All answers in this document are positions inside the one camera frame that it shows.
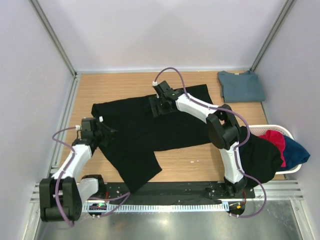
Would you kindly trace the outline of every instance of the wooden table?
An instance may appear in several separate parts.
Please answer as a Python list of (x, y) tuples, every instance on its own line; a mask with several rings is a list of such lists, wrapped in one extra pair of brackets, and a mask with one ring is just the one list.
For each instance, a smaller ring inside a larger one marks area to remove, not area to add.
[[(182, 75), (186, 86), (207, 84), (212, 102), (215, 105), (222, 105), (224, 102), (220, 97), (221, 87), (217, 73), (214, 71), (183, 72)], [(154, 94), (152, 81), (156, 75), (156, 72), (83, 74), (69, 126), (80, 125), (82, 118), (91, 117), (92, 105), (95, 103)], [(166, 80), (174, 89), (182, 87), (181, 80), (175, 72), (164, 72), (158, 82), (163, 80)], [(230, 106), (232, 110), (241, 114), (249, 125), (267, 124), (260, 102), (231, 103)], [(75, 138), (76, 131), (70, 130), (67, 133), (66, 142), (72, 143)], [(69, 152), (69, 149), (63, 149), (60, 164)], [(159, 151), (155, 155), (162, 172), (151, 179), (151, 182), (223, 181), (224, 165), (220, 152), (211, 143)], [(123, 182), (117, 170), (99, 149), (85, 165), (81, 176), (88, 174), (101, 174), (105, 182)], [(284, 179), (284, 177), (277, 175), (275, 179)]]

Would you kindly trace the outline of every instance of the black garment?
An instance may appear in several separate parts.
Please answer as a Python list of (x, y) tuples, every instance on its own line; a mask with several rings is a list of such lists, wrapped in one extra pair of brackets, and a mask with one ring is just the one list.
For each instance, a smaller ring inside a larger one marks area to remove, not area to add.
[[(240, 128), (240, 142), (247, 137), (247, 128)], [(279, 149), (267, 140), (250, 133), (249, 140), (239, 148), (241, 165), (244, 172), (258, 179), (262, 184), (274, 178), (281, 169), (283, 160)], [(248, 178), (247, 186), (255, 187), (256, 181)]]
[[(206, 85), (186, 90), (193, 97), (212, 104)], [(103, 116), (103, 123), (118, 131), (113, 142), (100, 149), (132, 193), (162, 170), (154, 151), (210, 143), (206, 124), (188, 113), (176, 111), (153, 117), (149, 96), (92, 106), (95, 118)]]

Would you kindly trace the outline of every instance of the folded gray shirt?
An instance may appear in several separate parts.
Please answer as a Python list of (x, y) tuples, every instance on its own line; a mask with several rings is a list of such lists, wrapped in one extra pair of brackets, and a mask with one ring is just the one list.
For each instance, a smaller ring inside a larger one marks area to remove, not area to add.
[(252, 71), (243, 73), (218, 72), (221, 97), (225, 103), (263, 102), (265, 92), (258, 75)]

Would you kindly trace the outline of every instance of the white laundry basket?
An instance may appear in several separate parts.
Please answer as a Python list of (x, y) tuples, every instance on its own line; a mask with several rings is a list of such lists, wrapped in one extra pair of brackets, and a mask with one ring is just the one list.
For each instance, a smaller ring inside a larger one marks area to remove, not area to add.
[[(278, 131), (289, 138), (294, 139), (292, 134), (287, 129), (285, 129), (284, 127), (279, 126), (279, 125), (250, 125), (249, 128), (250, 128), (251, 133), (256, 136), (264, 135), (264, 134), (266, 134), (266, 132), (268, 130), (275, 130), (275, 131)], [(301, 164), (295, 166), (294, 168), (292, 168), (290, 170), (277, 171), (275, 174), (293, 174), (293, 173), (297, 172), (300, 168), (301, 168)]]

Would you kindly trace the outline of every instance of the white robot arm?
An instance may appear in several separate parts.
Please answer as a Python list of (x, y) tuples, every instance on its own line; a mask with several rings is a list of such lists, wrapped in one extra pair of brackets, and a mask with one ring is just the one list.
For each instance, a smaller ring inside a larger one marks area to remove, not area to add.
[(90, 197), (105, 198), (106, 186), (101, 175), (83, 176), (77, 185), (85, 164), (90, 160), (98, 146), (107, 146), (117, 132), (103, 124), (103, 119), (83, 118), (81, 138), (72, 143), (70, 152), (61, 168), (50, 178), (39, 184), (40, 216), (44, 222), (63, 221), (61, 209), (57, 206), (55, 187), (58, 178), (59, 199), (64, 213), (70, 221), (80, 218), (82, 204)]
[(174, 111), (188, 113), (207, 125), (212, 144), (220, 150), (224, 165), (225, 186), (231, 197), (241, 194), (247, 184), (243, 172), (239, 149), (240, 127), (236, 117), (221, 109), (231, 110), (230, 106), (212, 105), (201, 101), (182, 89), (174, 91), (166, 81), (153, 82), (157, 95), (149, 98), (154, 117)]

